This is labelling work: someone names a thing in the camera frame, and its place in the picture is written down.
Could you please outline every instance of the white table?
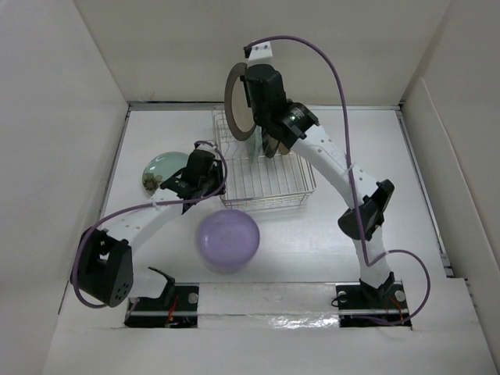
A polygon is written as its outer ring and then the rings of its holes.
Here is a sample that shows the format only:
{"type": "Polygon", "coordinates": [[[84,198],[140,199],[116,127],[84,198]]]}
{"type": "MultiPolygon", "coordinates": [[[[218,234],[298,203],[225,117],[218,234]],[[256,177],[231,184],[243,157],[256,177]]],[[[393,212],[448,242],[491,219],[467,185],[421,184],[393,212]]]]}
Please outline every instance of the white table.
{"type": "MultiPolygon", "coordinates": [[[[313,108],[332,139],[343,147],[341,111],[313,108]]],[[[380,180],[388,178],[396,187],[384,224],[387,249],[417,253],[430,271],[430,302],[413,320],[413,330],[132,330],[122,327],[124,305],[86,309],[69,288],[45,373],[495,373],[463,280],[445,277],[438,240],[396,112],[356,109],[349,115],[353,159],[368,173],[380,180]]],[[[105,213],[148,197],[141,175],[155,156],[168,151],[189,153],[194,141],[211,138],[210,111],[132,112],[105,213]]],[[[218,198],[200,203],[161,229],[137,253],[134,267],[155,266],[178,282],[358,280],[354,247],[337,225],[345,204],[318,173],[316,181],[315,193],[299,208],[250,212],[259,225],[261,245],[239,273],[222,275],[208,270],[196,250],[198,225],[223,208],[218,198]]],[[[403,279],[409,307],[415,309],[425,289],[422,270],[402,255],[390,257],[389,264],[396,278],[403,279]]]]}

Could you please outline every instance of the wall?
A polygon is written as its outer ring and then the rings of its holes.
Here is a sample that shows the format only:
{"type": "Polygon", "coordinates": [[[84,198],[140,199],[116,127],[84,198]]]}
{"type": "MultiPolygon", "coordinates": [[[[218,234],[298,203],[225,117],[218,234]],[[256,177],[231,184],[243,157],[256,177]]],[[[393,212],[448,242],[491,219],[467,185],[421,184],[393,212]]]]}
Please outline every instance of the wall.
{"type": "Polygon", "coordinates": [[[70,0],[0,0],[0,372],[41,373],[127,104],[70,0]]]}
{"type": "Polygon", "coordinates": [[[500,2],[454,0],[404,114],[452,265],[500,363],[500,2]]]}
{"type": "MultiPolygon", "coordinates": [[[[75,2],[127,100],[222,101],[245,44],[294,34],[333,57],[349,104],[397,105],[449,0],[75,2]]],[[[338,104],[312,51],[273,51],[291,98],[338,104]]]]}

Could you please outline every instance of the purple plate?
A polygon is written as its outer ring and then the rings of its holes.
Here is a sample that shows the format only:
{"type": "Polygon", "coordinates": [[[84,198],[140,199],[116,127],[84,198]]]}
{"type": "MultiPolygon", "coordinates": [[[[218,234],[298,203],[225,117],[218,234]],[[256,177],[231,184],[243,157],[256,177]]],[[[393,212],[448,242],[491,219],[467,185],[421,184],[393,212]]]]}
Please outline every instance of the purple plate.
{"type": "Polygon", "coordinates": [[[198,229],[198,249],[203,258],[222,271],[242,268],[257,252],[260,232],[246,213],[223,209],[207,217],[198,229]]]}

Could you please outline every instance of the metal wire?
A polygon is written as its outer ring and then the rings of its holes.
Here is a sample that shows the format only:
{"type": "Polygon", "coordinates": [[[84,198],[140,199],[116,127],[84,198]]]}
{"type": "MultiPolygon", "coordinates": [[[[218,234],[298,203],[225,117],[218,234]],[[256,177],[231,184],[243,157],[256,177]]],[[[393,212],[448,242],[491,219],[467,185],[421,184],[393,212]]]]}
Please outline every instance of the metal wire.
{"type": "Polygon", "coordinates": [[[214,137],[228,165],[226,194],[220,197],[227,208],[300,205],[314,192],[316,181],[309,162],[293,152],[251,160],[245,144],[230,133],[223,109],[215,108],[212,117],[214,137]]]}

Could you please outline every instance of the dish rack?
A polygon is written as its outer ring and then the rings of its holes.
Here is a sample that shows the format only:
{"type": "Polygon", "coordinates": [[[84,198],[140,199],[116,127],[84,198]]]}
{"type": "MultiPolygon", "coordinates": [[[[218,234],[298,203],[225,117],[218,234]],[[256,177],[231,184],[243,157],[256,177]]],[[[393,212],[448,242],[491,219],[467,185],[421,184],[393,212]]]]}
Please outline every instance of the dish rack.
{"type": "Polygon", "coordinates": [[[227,161],[226,194],[220,196],[227,208],[301,205],[314,192],[316,180],[309,162],[293,152],[277,152],[272,159],[261,152],[252,160],[245,143],[230,133],[223,109],[215,108],[212,117],[217,146],[227,161]]]}

